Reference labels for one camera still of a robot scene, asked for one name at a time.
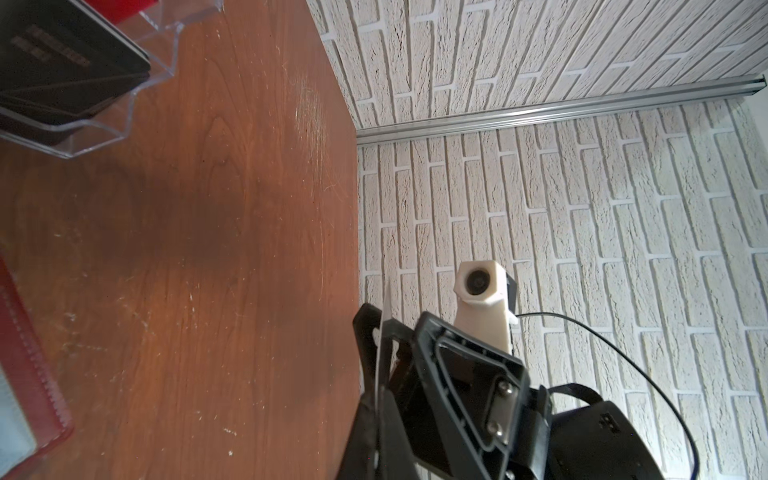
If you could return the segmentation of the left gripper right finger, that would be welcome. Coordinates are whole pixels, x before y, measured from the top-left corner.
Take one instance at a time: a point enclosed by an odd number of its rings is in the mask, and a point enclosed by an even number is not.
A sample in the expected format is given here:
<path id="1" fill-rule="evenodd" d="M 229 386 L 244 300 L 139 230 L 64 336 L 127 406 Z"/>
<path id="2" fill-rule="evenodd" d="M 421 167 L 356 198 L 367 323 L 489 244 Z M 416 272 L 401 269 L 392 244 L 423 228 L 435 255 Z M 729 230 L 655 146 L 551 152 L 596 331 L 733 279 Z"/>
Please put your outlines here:
<path id="1" fill-rule="evenodd" d="M 419 479 L 398 406 L 386 389 L 379 394 L 379 478 Z"/>

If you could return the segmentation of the clear acrylic card organizer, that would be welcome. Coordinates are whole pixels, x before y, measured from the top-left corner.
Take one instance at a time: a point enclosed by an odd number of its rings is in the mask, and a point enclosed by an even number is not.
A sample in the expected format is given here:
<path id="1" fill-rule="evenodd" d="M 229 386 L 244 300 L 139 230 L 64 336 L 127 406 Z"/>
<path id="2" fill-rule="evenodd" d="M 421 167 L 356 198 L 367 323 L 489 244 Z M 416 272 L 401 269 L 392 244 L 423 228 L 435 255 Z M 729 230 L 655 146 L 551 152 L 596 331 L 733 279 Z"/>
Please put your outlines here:
<path id="1" fill-rule="evenodd" d="M 2 139 L 63 159 L 125 139 L 139 92 L 175 75 L 183 29 L 222 7 L 2 2 Z"/>

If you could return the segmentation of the red leather card holder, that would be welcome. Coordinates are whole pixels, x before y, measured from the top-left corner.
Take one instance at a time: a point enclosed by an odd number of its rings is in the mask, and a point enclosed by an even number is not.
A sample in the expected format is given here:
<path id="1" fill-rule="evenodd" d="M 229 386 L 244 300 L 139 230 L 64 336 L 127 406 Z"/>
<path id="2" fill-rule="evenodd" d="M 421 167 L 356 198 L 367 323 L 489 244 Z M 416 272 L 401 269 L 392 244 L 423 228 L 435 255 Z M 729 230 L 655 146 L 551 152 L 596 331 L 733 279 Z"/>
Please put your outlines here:
<path id="1" fill-rule="evenodd" d="M 1 477 L 15 479 L 66 441 L 72 415 L 39 338 L 1 266 Z"/>

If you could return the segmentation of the black cards in organizer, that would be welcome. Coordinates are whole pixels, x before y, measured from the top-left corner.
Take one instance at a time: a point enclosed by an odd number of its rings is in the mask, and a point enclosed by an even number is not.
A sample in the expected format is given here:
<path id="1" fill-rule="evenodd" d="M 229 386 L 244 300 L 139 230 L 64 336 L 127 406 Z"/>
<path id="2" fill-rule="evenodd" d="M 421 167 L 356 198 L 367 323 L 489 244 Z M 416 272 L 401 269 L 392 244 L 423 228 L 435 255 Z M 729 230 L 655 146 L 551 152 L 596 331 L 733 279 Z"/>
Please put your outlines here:
<path id="1" fill-rule="evenodd" d="M 1 106 L 48 125 L 90 119 L 150 77 L 147 53 L 83 1 L 1 3 Z"/>

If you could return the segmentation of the red card in organizer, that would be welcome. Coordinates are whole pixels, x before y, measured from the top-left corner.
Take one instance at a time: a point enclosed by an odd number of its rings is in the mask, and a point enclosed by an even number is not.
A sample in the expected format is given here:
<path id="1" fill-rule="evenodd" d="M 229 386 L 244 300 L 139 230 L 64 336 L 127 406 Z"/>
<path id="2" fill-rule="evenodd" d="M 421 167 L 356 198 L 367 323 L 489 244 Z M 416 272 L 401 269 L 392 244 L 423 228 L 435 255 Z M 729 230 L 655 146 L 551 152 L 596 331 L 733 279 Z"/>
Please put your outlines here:
<path id="1" fill-rule="evenodd" d="M 85 0 L 90 7 L 113 24 L 119 24 L 150 8 L 157 0 Z"/>

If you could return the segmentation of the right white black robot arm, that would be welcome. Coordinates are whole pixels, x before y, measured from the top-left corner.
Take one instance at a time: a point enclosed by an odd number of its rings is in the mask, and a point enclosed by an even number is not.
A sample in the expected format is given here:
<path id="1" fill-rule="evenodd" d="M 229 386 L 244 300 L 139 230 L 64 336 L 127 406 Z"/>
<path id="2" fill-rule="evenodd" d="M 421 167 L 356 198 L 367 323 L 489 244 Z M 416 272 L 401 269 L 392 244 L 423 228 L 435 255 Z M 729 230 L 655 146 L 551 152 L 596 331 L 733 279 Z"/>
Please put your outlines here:
<path id="1" fill-rule="evenodd" d="M 364 304 L 353 330 L 365 390 L 341 479 L 661 477 L 624 413 L 589 387 L 535 387 L 519 359 L 427 312 L 410 328 Z"/>

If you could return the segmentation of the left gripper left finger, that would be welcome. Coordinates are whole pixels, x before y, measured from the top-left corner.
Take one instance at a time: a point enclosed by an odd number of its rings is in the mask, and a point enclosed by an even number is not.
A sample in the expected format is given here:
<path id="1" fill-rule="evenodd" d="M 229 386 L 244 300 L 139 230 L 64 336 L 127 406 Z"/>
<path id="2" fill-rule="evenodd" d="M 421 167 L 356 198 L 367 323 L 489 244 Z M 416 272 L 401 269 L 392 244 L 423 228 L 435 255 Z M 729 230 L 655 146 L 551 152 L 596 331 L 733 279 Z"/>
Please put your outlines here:
<path id="1" fill-rule="evenodd" d="M 377 417 L 372 392 L 360 397 L 336 479 L 375 479 Z"/>

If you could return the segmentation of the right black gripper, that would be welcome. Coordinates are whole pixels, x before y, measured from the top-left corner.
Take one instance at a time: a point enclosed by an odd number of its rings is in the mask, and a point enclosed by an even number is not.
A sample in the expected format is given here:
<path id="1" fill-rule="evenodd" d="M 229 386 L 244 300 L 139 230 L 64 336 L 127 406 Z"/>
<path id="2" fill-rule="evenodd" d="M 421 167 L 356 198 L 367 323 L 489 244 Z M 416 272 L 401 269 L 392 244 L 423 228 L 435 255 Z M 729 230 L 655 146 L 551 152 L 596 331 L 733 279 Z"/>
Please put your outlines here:
<path id="1" fill-rule="evenodd" d="M 374 400 L 380 316 L 365 303 L 352 322 L 363 394 Z M 388 319 L 384 335 L 381 391 L 394 396 L 416 469 L 444 479 L 545 477 L 551 398 L 520 360 L 429 312 L 414 328 Z"/>

